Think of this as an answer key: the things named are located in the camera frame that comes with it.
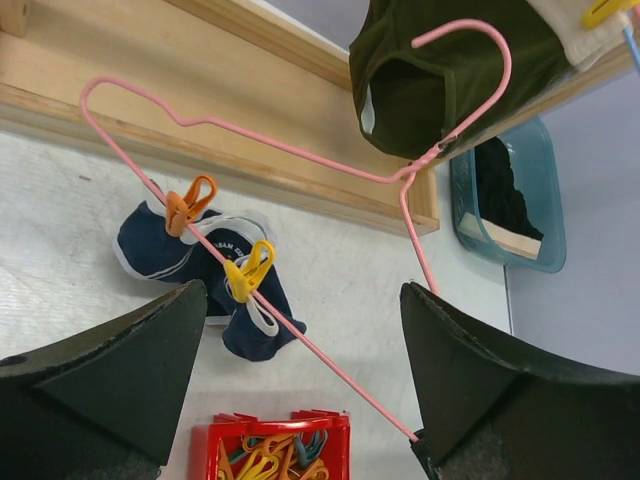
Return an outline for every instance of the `teal basket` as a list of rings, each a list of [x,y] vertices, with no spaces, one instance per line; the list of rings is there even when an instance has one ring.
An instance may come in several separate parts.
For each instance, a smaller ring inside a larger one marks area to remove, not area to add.
[[[473,148],[450,162],[456,235],[467,249],[504,265],[521,265],[547,273],[559,272],[567,258],[567,242],[551,138],[537,117],[498,135],[498,138],[509,150],[515,187],[524,196],[529,220],[544,234],[538,257],[533,260],[504,250],[484,228],[478,208]],[[465,213],[476,218],[484,239],[471,237],[458,229]]]

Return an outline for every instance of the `table surface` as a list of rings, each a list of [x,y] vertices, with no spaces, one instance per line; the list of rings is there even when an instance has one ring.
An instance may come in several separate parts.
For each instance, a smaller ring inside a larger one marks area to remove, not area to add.
[[[0,358],[86,330],[171,289],[128,277],[111,250],[143,195],[124,164],[3,132],[0,152]],[[183,193],[190,183],[148,173],[165,191]],[[460,246],[447,166],[438,167],[438,183],[441,230],[422,244],[442,295],[510,331],[503,269]],[[216,208],[269,217],[278,271],[309,338],[401,421],[421,428],[398,301],[403,282],[424,283],[409,239],[220,187]],[[230,354],[220,333],[205,327],[163,479],[185,478],[190,428],[215,413],[283,418],[309,408],[351,412],[354,480],[424,478],[407,439],[300,342],[256,364]]]

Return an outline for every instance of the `clothespin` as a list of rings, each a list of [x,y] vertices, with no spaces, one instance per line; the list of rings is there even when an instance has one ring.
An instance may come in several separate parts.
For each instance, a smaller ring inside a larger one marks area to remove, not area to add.
[[[203,184],[209,186],[209,193],[200,197],[200,188]],[[179,237],[187,225],[192,223],[218,193],[218,186],[213,178],[208,175],[199,175],[195,178],[189,191],[182,198],[176,192],[167,193],[167,215],[165,229],[172,237]]]
[[[631,10],[638,4],[640,4],[640,0],[598,0],[585,12],[582,17],[582,25],[587,30],[596,28],[610,16]]]
[[[236,302],[247,303],[249,294],[260,286],[276,258],[276,250],[267,240],[259,240],[251,249],[244,265],[238,267],[231,260],[224,262],[231,295]]]

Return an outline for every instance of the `pink wire hanger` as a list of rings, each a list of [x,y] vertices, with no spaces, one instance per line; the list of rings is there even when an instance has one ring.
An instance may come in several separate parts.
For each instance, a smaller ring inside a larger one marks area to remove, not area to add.
[[[164,193],[145,175],[145,173],[138,167],[138,165],[120,148],[120,146],[111,138],[111,136],[94,120],[91,116],[88,107],[89,95],[91,92],[101,83],[111,83],[118,85],[125,90],[129,90],[141,97],[146,98],[147,100],[155,103],[160,106],[170,117],[171,119],[182,127],[191,127],[194,125],[201,125],[204,123],[216,125],[218,127],[224,128],[225,130],[229,130],[231,132],[237,133],[238,135],[242,135],[244,137],[251,138],[260,143],[264,143],[278,150],[282,150],[287,153],[291,153],[293,155],[297,155],[298,157],[305,158],[307,160],[311,160],[312,162],[319,163],[321,165],[325,165],[327,167],[333,168],[335,170],[339,170],[344,173],[349,173],[356,177],[361,177],[367,180],[371,180],[372,182],[382,183],[382,184],[391,184],[400,180],[403,177],[406,177],[405,183],[403,187],[400,189],[399,202],[400,209],[402,211],[402,217],[404,219],[405,225],[407,226],[407,231],[409,232],[409,237],[411,239],[411,243],[413,244],[413,248],[415,249],[416,255],[418,256],[418,261],[420,262],[420,267],[424,273],[425,279],[427,281],[427,285],[429,289],[439,295],[438,288],[433,279],[433,275],[431,273],[431,269],[429,267],[429,263],[424,255],[422,247],[420,245],[420,241],[418,235],[416,233],[415,227],[411,221],[411,215],[409,213],[409,208],[407,205],[407,191],[413,184],[416,173],[427,166],[434,158],[438,156],[438,154],[442,151],[444,145],[446,145],[449,141],[455,139],[462,131],[469,127],[473,122],[475,122],[481,115],[483,115],[489,108],[491,108],[496,101],[502,96],[504,91],[507,88],[509,83],[509,79],[511,77],[511,53],[509,51],[509,46],[507,45],[504,37],[496,30],[494,27],[489,25],[486,22],[482,22],[480,20],[471,20],[471,19],[462,19],[455,20],[449,22],[441,27],[432,30],[424,35],[421,35],[415,38],[411,42],[411,46],[413,48],[419,48],[433,40],[442,37],[450,32],[461,29],[471,29],[471,30],[479,30],[480,32],[486,33],[489,35],[498,45],[500,52],[502,54],[502,58],[504,61],[504,71],[502,75],[502,79],[496,91],[489,97],[476,111],[474,111],[469,117],[467,117],[463,122],[460,123],[456,128],[454,128],[441,142],[437,143],[433,147],[431,147],[422,157],[413,162],[411,165],[406,166],[398,170],[396,173],[389,177],[383,177],[379,175],[374,175],[372,173],[368,173],[356,168],[352,168],[346,165],[343,165],[338,162],[334,162],[327,158],[321,157],[319,155],[315,155],[313,153],[307,152],[300,148],[292,147],[285,143],[279,142],[277,140],[273,140],[267,136],[261,135],[259,133],[252,132],[251,130],[247,130],[242,127],[238,127],[229,122],[225,122],[219,118],[213,116],[205,116],[199,118],[192,119],[183,119],[180,117],[164,100],[153,95],[152,93],[147,92],[146,90],[137,87],[129,82],[124,80],[120,80],[111,76],[100,76],[91,80],[82,90],[80,95],[80,109],[82,111],[82,115],[85,120],[91,125],[91,127],[100,135],[100,137],[106,142],[106,144],[113,149],[113,151],[133,170],[133,172],[140,178],[142,183],[149,189],[153,194],[160,200],[163,204],[166,204],[166,198]],[[200,243],[221,263],[224,263],[226,258],[202,235],[193,225],[187,225],[187,229],[198,239]],[[344,370],[342,370],[338,365],[336,365],[327,355],[325,355],[322,350],[320,350],[311,340],[309,340],[305,335],[300,333],[291,322],[289,322],[284,315],[282,315],[276,308],[273,307],[257,290],[252,293],[255,300],[260,302],[265,306],[267,311],[271,313],[287,330],[289,330],[298,340],[300,340],[309,350],[311,350],[320,360],[322,360],[333,372],[338,375],[347,385],[349,385],[353,390],[356,391],[364,400],[366,400],[373,408],[375,408],[383,417],[385,417],[389,422],[391,422],[398,430],[400,430],[404,435],[406,435],[411,442],[417,442],[418,438],[416,435],[405,425],[403,425],[400,420],[398,420],[395,416],[393,416],[384,406],[382,406],[379,402],[377,402],[366,390],[364,390],[359,384],[355,382]]]

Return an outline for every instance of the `red basket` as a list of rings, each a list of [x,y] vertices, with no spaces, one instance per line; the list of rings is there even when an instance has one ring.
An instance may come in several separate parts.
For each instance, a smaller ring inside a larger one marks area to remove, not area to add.
[[[293,412],[290,420],[260,421],[243,414],[219,414],[210,425],[197,425],[191,430],[189,480],[218,480],[221,467],[221,444],[230,454],[242,448],[244,437],[269,437],[277,434],[299,434],[303,442],[309,441],[314,432],[326,430],[327,442],[319,458],[329,471],[330,480],[350,478],[349,416],[324,410]],[[231,466],[235,475],[242,463]]]

